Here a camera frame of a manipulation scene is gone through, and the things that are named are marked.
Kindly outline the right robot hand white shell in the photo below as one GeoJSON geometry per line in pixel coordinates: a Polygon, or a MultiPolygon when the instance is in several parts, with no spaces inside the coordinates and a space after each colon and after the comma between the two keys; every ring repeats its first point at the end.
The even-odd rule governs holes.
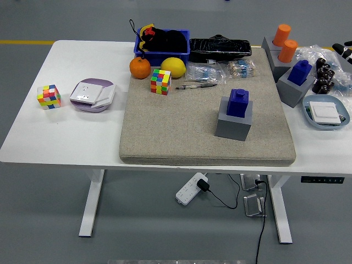
{"type": "Polygon", "coordinates": [[[332,48],[342,57],[344,58],[348,63],[352,64],[352,58],[351,58],[351,41],[347,41],[344,43],[344,45],[341,45],[339,43],[335,43],[332,45],[332,48]]]}

